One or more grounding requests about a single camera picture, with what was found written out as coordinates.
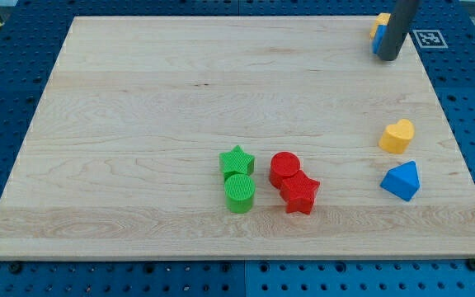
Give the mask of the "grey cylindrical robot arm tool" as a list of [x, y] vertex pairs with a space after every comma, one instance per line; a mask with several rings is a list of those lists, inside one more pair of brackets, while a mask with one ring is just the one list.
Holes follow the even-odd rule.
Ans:
[[377, 56], [394, 61], [406, 39], [421, 0], [397, 0], [379, 45]]

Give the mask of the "yellow block behind arm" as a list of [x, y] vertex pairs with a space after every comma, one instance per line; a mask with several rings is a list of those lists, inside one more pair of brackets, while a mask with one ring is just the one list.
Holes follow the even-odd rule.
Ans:
[[379, 26], [386, 26], [388, 24], [390, 17], [391, 17], [391, 14], [388, 12], [381, 12], [376, 16], [374, 20], [374, 24], [372, 25], [370, 33], [369, 33], [369, 38], [371, 40], [375, 37]]

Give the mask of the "blue block behind arm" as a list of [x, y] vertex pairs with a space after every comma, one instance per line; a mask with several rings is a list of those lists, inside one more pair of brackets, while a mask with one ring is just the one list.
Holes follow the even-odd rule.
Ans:
[[383, 36], [387, 30], [386, 25], [378, 25], [377, 30], [375, 31], [374, 38], [372, 41], [372, 50], [374, 54], [377, 54], [379, 51], [379, 47], [382, 43]]

